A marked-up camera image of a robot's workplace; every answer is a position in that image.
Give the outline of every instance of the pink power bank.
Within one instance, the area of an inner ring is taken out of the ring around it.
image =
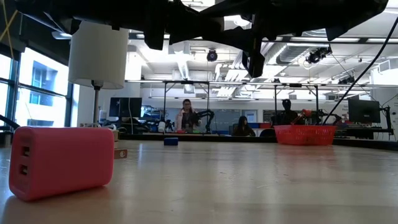
[[[111,181],[113,133],[105,128],[17,128],[9,186],[30,201]]]

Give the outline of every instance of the dark hair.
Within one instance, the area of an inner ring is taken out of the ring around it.
[[[184,110],[184,104],[185,102],[189,102],[191,104],[191,108],[189,109],[189,113],[193,113],[192,111],[192,103],[189,99],[185,99],[184,101],[182,101],[182,109]]]
[[[248,119],[247,119],[245,116],[241,116],[241,117],[239,118],[239,122],[238,122],[238,129],[239,129],[239,130],[243,130],[243,127],[244,127],[244,128],[248,128],[249,125],[244,124],[244,121],[247,121],[247,120],[248,120]]]

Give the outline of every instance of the blue block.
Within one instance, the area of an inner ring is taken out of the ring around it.
[[[178,138],[165,138],[164,145],[165,146],[178,146]]]

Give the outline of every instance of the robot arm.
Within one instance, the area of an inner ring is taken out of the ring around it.
[[[197,113],[195,113],[194,122],[198,123],[200,118],[204,118],[205,116],[209,116],[209,120],[207,121],[207,124],[206,124],[206,133],[210,134],[211,133],[210,124],[214,118],[214,112],[212,112],[211,110],[197,112]]]

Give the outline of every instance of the security camera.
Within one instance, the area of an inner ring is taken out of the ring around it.
[[[215,61],[217,61],[217,58],[218,58],[218,56],[217,56],[216,50],[215,49],[210,49],[209,53],[207,54],[207,61],[208,62],[215,62]]]

